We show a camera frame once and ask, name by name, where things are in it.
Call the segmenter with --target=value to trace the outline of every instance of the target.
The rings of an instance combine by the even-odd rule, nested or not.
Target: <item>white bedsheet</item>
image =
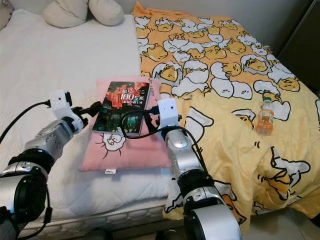
[[[140,75],[131,15],[119,26],[90,20],[59,29],[47,25],[40,15],[17,10],[0,31],[0,133],[22,110],[47,100],[56,89],[69,91],[73,106],[88,107],[96,101],[96,79],[125,75]],[[0,170],[54,119],[50,109],[38,106],[18,121],[0,145]],[[103,213],[168,195],[169,169],[127,170],[115,175],[79,172],[88,133],[87,127],[67,144],[49,175],[54,220]]]

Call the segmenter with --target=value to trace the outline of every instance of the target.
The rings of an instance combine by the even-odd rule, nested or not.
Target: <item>gray wall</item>
[[[16,8],[41,14],[52,0],[10,0]],[[116,0],[126,14],[136,0]],[[195,16],[228,16],[258,41],[280,50],[310,0],[140,0],[143,7],[187,12]]]

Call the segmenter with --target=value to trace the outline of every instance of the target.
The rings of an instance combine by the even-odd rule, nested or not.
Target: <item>plastic bottle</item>
[[[264,136],[270,136],[273,130],[274,115],[271,98],[266,97],[259,112],[258,124],[255,127],[256,132]]]

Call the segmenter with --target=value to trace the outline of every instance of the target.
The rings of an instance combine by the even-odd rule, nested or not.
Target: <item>wire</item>
[[[45,209],[43,225],[40,227],[40,229],[38,231],[28,235],[28,236],[19,237],[18,240],[27,240],[27,239],[30,239],[30,238],[37,236],[39,233],[42,232],[42,230],[46,227],[46,225],[51,222],[52,208],[50,206],[50,196],[49,196],[48,186],[46,186],[46,204],[47,205],[46,205],[46,209]]]
[[[145,134],[145,135],[142,135],[142,136],[128,136],[125,132],[125,129],[124,129],[124,126],[123,126],[123,121],[125,119],[126,116],[128,116],[129,114],[132,114],[132,113],[151,113],[149,110],[139,110],[139,111],[130,111],[130,112],[127,112],[126,114],[124,114],[121,118],[121,121],[120,121],[120,128],[121,128],[121,131],[123,133],[123,136],[127,139],[143,139],[143,138],[146,138],[148,136],[151,136],[155,133],[158,133],[158,132],[161,132],[161,131],[171,131],[171,130],[176,130],[176,129],[180,129],[182,130],[184,133],[188,134],[189,137],[192,139],[193,141],[193,144],[195,146],[195,149],[196,149],[196,152],[197,152],[197,157],[199,159],[199,162],[205,172],[205,174],[209,175],[208,173],[208,170],[207,170],[207,167],[206,167],[206,164],[205,164],[205,161],[204,161],[204,158],[201,154],[201,150],[198,146],[198,143],[197,141],[195,140],[194,136],[191,134],[190,131],[188,131],[186,128],[182,127],[182,126],[165,126],[165,127],[162,127],[162,128],[159,128],[157,129],[156,131],[153,131],[153,132],[149,132],[148,134]]]
[[[4,140],[5,136],[7,135],[7,133],[9,132],[9,130],[12,128],[12,126],[24,115],[26,114],[28,111],[30,111],[31,109],[33,109],[36,106],[39,105],[47,105],[48,107],[50,107],[50,101],[42,101],[42,102],[38,102],[36,104],[31,105],[30,107],[26,108],[23,112],[21,112],[10,124],[9,126],[6,127],[6,129],[4,130],[4,132],[2,133],[2,135],[0,136],[0,144],[1,142]]]

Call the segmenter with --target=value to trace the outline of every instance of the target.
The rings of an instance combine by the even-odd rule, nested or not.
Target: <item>book cover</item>
[[[129,111],[144,110],[149,89],[148,82],[110,82],[92,130],[99,133],[120,134],[118,127],[122,116]],[[139,135],[142,123],[141,113],[131,114],[124,119],[123,127],[128,135]]]

